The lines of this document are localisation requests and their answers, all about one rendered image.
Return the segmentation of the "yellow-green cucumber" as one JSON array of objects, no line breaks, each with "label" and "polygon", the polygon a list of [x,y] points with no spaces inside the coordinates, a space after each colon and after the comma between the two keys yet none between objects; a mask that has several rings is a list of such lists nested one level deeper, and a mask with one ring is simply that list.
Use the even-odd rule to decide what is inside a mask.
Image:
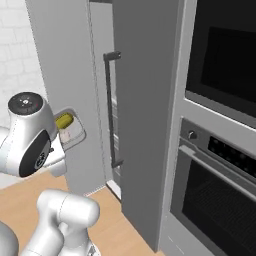
[{"label": "yellow-green cucumber", "polygon": [[70,113],[63,113],[56,118],[55,123],[58,129],[66,129],[74,121],[74,117]]}]

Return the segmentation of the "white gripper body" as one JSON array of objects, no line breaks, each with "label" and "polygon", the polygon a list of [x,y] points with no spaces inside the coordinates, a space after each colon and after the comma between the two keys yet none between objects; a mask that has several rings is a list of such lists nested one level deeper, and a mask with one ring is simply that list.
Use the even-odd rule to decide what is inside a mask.
[{"label": "white gripper body", "polygon": [[59,162],[49,165],[48,169],[54,177],[60,177],[67,172],[66,162],[62,159]]}]

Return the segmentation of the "white vegetable container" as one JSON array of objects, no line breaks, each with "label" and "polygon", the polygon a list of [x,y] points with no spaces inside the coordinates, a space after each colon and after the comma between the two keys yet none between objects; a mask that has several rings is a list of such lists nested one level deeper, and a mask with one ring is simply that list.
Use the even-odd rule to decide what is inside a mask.
[{"label": "white vegetable container", "polygon": [[75,112],[75,110],[73,108],[65,108],[65,109],[61,110],[60,112],[55,113],[54,119],[56,120],[56,118],[59,117],[60,115],[62,115],[63,113],[70,113],[74,117],[73,123],[71,125],[69,125],[66,129],[58,129],[59,136],[60,136],[61,130],[65,130],[70,133],[70,139],[68,141],[62,141],[60,138],[60,142],[63,147],[63,150],[67,151],[85,140],[86,131],[83,127],[83,124],[82,124],[78,114]]}]

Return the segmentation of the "grey oven cabinet housing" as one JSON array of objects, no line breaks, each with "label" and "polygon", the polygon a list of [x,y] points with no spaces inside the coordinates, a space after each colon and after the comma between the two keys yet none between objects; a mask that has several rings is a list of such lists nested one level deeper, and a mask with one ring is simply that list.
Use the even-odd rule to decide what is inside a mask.
[{"label": "grey oven cabinet housing", "polygon": [[164,187],[160,247],[166,256],[215,256],[170,212],[179,147],[180,122],[183,118],[208,130],[233,146],[256,156],[256,129],[228,118],[186,98],[186,81],[192,41],[194,16],[182,0],[179,17],[175,94]]}]

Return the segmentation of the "grey fridge body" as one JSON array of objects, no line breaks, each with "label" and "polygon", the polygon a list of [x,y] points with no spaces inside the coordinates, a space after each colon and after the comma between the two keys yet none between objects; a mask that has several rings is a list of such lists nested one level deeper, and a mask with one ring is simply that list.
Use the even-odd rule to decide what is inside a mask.
[{"label": "grey fridge body", "polygon": [[111,49],[93,31],[89,0],[25,0],[47,98],[55,113],[72,108],[86,138],[66,152],[70,191],[88,195],[108,186],[121,195],[110,160],[103,54]]}]

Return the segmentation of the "grey freezer door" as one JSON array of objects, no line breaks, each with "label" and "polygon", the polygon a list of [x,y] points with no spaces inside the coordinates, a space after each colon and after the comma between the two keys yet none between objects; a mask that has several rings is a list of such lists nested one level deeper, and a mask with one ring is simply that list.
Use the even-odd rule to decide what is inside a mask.
[{"label": "grey freezer door", "polygon": [[180,0],[113,0],[122,212],[158,249]]}]

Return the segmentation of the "steel built-in oven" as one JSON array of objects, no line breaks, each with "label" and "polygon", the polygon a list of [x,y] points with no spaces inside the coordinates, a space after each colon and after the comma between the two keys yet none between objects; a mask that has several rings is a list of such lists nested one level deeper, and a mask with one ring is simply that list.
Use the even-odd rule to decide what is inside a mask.
[{"label": "steel built-in oven", "polygon": [[[197,138],[190,140],[188,133]],[[183,118],[179,147],[200,150],[256,185],[256,156]],[[178,147],[170,212],[215,256],[256,256],[256,203]]]}]

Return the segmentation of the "black built-in microwave oven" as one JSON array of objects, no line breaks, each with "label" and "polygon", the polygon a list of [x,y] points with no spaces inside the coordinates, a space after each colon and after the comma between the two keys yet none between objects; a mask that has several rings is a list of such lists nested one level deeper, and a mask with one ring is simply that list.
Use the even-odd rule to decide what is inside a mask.
[{"label": "black built-in microwave oven", "polygon": [[256,0],[188,0],[186,98],[256,129]]}]

